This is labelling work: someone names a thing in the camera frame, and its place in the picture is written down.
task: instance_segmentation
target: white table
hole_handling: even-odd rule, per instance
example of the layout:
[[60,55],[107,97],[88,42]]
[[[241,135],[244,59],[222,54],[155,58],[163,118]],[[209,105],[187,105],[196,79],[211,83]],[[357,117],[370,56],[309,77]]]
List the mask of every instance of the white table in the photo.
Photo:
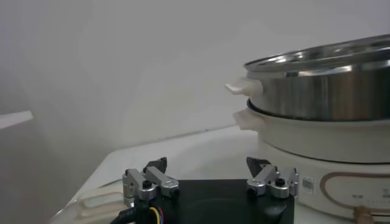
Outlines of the white table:
[[[238,127],[117,150],[103,160],[73,199],[84,191],[120,179],[125,169],[142,169],[148,161],[164,156],[168,158],[166,173],[182,180],[250,178],[246,157],[261,158],[257,134]],[[297,205],[295,223],[353,222]]]

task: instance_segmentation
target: pot handle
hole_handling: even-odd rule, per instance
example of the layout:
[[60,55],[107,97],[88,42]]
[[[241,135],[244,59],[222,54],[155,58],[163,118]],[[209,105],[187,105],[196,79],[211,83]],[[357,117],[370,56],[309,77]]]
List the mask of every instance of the pot handle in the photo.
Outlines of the pot handle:
[[260,133],[265,128],[263,118],[256,116],[248,108],[233,113],[233,118],[241,130],[252,130]]
[[253,93],[263,93],[263,84],[261,81],[248,79],[246,77],[241,77],[234,83],[228,83],[225,87],[234,95],[242,94],[250,97]]
[[122,185],[115,184],[84,192],[76,200],[77,214],[79,217],[91,217],[125,209],[122,188]]

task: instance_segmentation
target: label sticker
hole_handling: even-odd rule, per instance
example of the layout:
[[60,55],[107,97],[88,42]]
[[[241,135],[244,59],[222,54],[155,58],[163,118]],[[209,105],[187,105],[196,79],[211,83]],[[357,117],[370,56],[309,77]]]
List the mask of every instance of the label sticker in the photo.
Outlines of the label sticker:
[[314,179],[311,177],[302,177],[302,189],[306,193],[314,193]]

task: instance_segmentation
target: pot lid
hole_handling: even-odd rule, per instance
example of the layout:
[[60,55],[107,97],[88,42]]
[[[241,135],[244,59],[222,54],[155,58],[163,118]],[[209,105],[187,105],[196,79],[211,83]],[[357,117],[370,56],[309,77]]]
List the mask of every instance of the pot lid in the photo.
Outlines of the pot lid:
[[309,71],[373,61],[390,65],[390,34],[274,55],[248,62],[244,67],[249,72]]

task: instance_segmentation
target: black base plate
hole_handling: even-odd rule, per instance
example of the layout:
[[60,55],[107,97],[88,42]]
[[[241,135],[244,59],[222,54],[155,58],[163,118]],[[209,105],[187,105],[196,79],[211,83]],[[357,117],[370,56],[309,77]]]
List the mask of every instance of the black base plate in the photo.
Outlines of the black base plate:
[[180,180],[180,195],[157,197],[153,205],[164,211],[166,224],[294,223],[294,198],[266,194],[251,200],[246,180]]

